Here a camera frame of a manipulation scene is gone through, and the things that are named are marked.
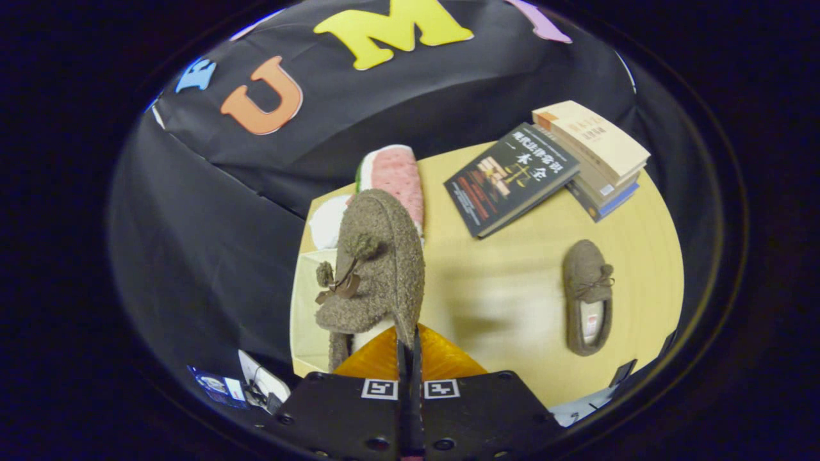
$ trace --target beige book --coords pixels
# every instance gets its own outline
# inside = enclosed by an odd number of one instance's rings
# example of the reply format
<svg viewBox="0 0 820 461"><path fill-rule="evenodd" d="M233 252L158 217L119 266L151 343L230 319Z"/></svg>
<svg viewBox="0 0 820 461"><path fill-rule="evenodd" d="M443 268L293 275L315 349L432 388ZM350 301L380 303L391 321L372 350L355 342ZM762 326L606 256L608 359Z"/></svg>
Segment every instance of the beige book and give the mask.
<svg viewBox="0 0 820 461"><path fill-rule="evenodd" d="M613 186L629 181L649 158L649 152L626 132L575 101L536 109L532 120L588 160Z"/></svg>
<svg viewBox="0 0 820 461"><path fill-rule="evenodd" d="M579 156L579 159L581 160L581 173L573 180L599 207L611 202L621 192L628 189L629 186L638 180L638 175L640 174L640 170L638 170L638 172L629 176L620 185L613 185L583 157Z"/></svg>

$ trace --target stack of books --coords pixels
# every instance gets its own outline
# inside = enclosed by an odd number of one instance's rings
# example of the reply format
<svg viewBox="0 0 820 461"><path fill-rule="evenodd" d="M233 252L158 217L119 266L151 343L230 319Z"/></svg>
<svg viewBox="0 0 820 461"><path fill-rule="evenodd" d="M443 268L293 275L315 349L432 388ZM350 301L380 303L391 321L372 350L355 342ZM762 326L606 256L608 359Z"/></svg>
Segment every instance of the stack of books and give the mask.
<svg viewBox="0 0 820 461"><path fill-rule="evenodd" d="M581 172L567 189L593 221L635 194L649 152L612 122L575 101L536 109L532 121L580 162Z"/></svg>

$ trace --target sticker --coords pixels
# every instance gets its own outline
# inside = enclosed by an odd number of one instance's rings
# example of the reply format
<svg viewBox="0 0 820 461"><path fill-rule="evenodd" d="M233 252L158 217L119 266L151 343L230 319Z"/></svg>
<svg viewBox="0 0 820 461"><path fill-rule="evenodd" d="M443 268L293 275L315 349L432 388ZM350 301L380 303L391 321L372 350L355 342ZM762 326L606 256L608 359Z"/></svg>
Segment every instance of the sticker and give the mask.
<svg viewBox="0 0 820 461"><path fill-rule="evenodd" d="M425 399L454 399L456 397L461 397L456 380L424 381Z"/></svg>
<svg viewBox="0 0 820 461"><path fill-rule="evenodd" d="M194 380L205 390L211 400L225 404L236 409L246 409L242 384L231 378L221 377L213 373L199 371L195 367L188 367Z"/></svg>
<svg viewBox="0 0 820 461"><path fill-rule="evenodd" d="M584 325L584 336L592 336L595 334L595 328L598 326L598 315L593 314L586 318Z"/></svg>
<svg viewBox="0 0 820 461"><path fill-rule="evenodd" d="M208 84L211 83L211 75L213 75L215 69L215 62L210 62L207 59L196 61L185 69L185 72L180 77L180 81L176 84L175 93L194 86L200 90L204 90Z"/></svg>
<svg viewBox="0 0 820 461"><path fill-rule="evenodd" d="M362 398L376 400L398 400L399 382L368 378L364 380Z"/></svg>

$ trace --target black book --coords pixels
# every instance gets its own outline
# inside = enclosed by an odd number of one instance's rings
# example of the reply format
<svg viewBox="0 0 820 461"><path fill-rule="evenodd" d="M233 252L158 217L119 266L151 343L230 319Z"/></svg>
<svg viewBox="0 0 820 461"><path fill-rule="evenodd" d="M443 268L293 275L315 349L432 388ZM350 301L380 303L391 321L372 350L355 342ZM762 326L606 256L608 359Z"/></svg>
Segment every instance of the black book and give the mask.
<svg viewBox="0 0 820 461"><path fill-rule="evenodd" d="M444 187L473 237L483 238L563 187L580 165L552 133L520 124Z"/></svg>

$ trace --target book title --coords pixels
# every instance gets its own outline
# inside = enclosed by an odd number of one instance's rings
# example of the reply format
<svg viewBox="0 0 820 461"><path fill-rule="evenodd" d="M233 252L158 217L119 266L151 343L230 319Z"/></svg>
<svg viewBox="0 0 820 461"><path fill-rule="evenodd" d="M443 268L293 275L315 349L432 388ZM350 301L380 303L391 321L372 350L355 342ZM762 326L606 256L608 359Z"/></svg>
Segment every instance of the book title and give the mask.
<svg viewBox="0 0 820 461"><path fill-rule="evenodd" d="M576 121L575 123L571 123L567 126L572 131L575 131L577 134L583 136L584 139L588 141L597 141L598 138L606 133L607 131L602 127L602 124L605 122L603 118L600 116L590 116L584 120Z"/></svg>
<svg viewBox="0 0 820 461"><path fill-rule="evenodd" d="M556 162L553 156L547 154L547 151L538 147L538 144L535 141L524 135L521 131L512 133L512 137L518 141L524 149L530 151L530 153L523 153L522 155L517 156L517 162L519 164L529 165L530 162L534 162L532 156L535 156L535 158L541 160L541 162L546 165L546 168L549 168L553 172L558 173L563 170L563 166ZM546 168L534 168L532 171L532 178L540 182L542 178L547 177Z"/></svg>

